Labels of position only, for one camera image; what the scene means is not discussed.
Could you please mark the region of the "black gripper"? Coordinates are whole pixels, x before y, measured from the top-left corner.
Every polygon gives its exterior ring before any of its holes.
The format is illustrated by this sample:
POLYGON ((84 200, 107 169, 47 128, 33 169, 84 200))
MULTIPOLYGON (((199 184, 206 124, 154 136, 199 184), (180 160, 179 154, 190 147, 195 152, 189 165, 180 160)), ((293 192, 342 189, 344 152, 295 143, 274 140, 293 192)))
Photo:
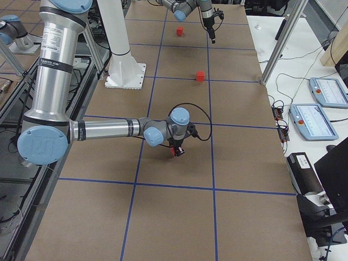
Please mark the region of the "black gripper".
POLYGON ((176 151, 176 157, 180 157, 185 153, 185 150, 182 148, 182 143, 184 141, 184 138, 180 140, 176 140, 174 138, 169 138, 167 140, 169 142, 169 147, 174 147, 176 151))
POLYGON ((214 24, 215 24, 215 18, 214 17, 205 18, 205 28, 206 28, 206 30, 208 32, 209 37, 211 38, 212 44, 216 43, 215 30, 213 28, 214 24))

